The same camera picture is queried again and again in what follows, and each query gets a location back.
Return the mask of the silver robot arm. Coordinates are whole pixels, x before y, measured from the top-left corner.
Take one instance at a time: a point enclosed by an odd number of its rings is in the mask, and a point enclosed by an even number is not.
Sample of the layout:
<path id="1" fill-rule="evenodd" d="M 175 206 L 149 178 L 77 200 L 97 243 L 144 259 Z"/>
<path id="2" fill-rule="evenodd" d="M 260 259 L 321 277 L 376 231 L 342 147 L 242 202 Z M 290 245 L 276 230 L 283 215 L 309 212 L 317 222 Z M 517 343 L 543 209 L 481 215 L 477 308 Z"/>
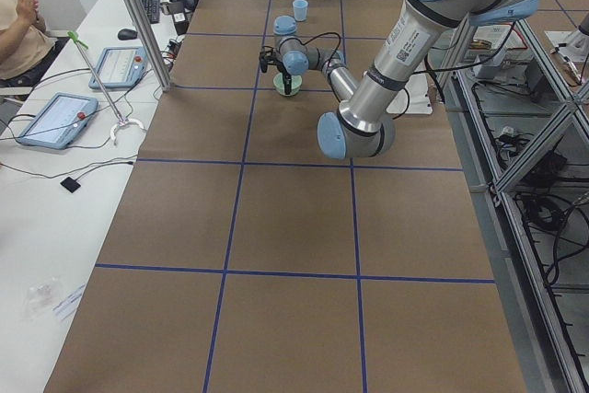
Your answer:
<path id="1" fill-rule="evenodd" d="M 318 145 L 333 159 L 372 157 L 393 144 L 395 128 L 388 106 L 406 86 L 440 35 L 464 18 L 478 27 L 533 15 L 539 0 L 403 0 L 397 24 L 361 80 L 355 80 L 334 49 L 304 44 L 295 19 L 277 17 L 275 45 L 260 52 L 260 68 L 274 65 L 289 87 L 295 75 L 321 72 L 340 103 L 318 121 Z"/>

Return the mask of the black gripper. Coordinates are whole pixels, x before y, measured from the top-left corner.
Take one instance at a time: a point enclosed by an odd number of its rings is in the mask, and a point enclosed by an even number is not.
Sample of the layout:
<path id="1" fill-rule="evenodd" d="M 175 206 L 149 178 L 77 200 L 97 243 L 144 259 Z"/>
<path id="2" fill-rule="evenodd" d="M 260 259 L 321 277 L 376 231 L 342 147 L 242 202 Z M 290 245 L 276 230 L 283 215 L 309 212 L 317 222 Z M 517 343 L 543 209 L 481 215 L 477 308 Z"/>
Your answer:
<path id="1" fill-rule="evenodd" d="M 259 53 L 259 66 L 262 73 L 267 73 L 270 66 L 276 66 L 279 63 L 277 52 L 271 46 L 263 46 Z M 283 73 L 283 91 L 285 96 L 290 96 L 292 93 L 292 76 L 285 72 Z"/>

